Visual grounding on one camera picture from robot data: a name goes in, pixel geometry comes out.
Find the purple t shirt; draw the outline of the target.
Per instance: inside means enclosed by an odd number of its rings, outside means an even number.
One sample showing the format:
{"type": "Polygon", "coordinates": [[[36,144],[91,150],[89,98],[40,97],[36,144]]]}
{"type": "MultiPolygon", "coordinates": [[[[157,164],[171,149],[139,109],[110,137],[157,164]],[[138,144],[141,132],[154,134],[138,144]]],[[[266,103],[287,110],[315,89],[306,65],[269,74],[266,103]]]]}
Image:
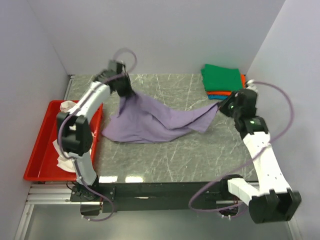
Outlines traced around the purple t shirt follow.
{"type": "Polygon", "coordinates": [[[206,132],[217,111],[216,103],[194,110],[175,110],[135,92],[120,98],[118,112],[110,117],[102,135],[118,143],[170,142],[192,131],[206,132]]]}

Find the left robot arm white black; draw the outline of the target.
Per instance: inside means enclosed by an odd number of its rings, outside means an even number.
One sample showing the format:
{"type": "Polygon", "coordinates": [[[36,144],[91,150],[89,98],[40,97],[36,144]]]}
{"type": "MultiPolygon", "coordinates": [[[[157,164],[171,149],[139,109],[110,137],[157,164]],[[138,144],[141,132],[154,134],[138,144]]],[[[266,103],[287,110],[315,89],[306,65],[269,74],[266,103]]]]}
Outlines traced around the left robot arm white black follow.
{"type": "Polygon", "coordinates": [[[94,201],[100,195],[100,188],[94,185],[98,177],[90,154],[93,144],[90,123],[98,108],[113,92],[121,97],[133,93],[126,65],[117,60],[110,60],[107,69],[94,77],[74,107],[56,116],[60,152],[72,162],[76,181],[84,185],[82,195],[88,201],[94,201]]]}

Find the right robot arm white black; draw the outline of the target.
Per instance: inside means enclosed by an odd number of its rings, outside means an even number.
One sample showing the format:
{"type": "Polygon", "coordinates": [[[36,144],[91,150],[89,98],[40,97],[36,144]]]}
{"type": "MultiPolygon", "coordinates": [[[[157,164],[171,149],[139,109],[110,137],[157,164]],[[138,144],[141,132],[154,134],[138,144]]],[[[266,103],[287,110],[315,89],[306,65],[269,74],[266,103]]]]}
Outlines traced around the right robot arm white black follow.
{"type": "Polygon", "coordinates": [[[238,197],[248,206],[256,224],[290,221],[302,197],[286,181],[274,154],[265,120],[256,114],[258,94],[251,89],[233,92],[219,110],[234,120],[234,125],[252,158],[259,188],[242,177],[228,175],[219,187],[222,198],[238,197]]]}

